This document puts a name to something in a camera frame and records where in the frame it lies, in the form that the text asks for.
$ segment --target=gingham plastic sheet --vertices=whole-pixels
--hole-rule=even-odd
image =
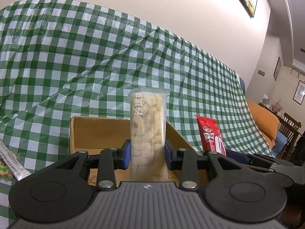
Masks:
[[[138,86],[171,89],[167,121],[196,151],[195,114],[217,120],[226,148],[270,155],[235,71],[179,36],[72,0],[22,0],[0,11],[0,137],[25,153],[29,171],[68,154],[72,116],[129,118],[127,94]],[[0,228],[15,219],[10,186],[1,180]]]

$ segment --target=cardboard box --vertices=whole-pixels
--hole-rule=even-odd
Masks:
[[[189,143],[167,122],[166,139],[177,149],[186,148],[194,151]],[[99,154],[101,150],[121,148],[126,139],[130,139],[130,120],[98,117],[75,116],[70,120],[70,153],[79,150],[88,151],[89,155]],[[169,181],[179,184],[180,172],[168,170]],[[97,169],[91,169],[89,184],[96,181]],[[129,169],[116,170],[116,183],[129,181]],[[205,171],[199,171],[199,182],[206,184]]]

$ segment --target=clear plastic wrapper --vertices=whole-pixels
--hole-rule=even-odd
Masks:
[[[167,181],[165,162],[166,100],[170,89],[135,88],[131,101],[130,180]]]
[[[0,179],[7,181],[11,180],[13,178],[11,177],[11,174],[13,174],[14,177],[20,181],[31,175],[31,173],[18,162],[17,156],[18,155],[12,153],[0,139],[0,159],[2,160],[2,163],[5,163],[5,166],[2,164],[3,170],[0,172]]]

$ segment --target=red package label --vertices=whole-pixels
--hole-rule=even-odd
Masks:
[[[227,155],[222,134],[214,119],[195,115],[198,122],[200,138],[204,151],[217,151],[222,155]]]

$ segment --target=snack bar package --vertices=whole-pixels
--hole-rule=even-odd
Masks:
[[[204,151],[217,151],[226,156],[222,134],[214,119],[195,115],[198,122],[200,138]]]
[[[31,173],[25,169],[17,160],[16,155],[13,154],[7,146],[0,139],[0,158],[2,161],[0,162],[0,171],[1,176],[0,179],[9,180],[11,178],[10,174],[8,174],[8,170],[6,166],[9,168],[10,173],[13,174],[18,181],[29,176]]]
[[[135,88],[129,93],[132,155],[130,181],[167,181],[166,100],[170,89]]]

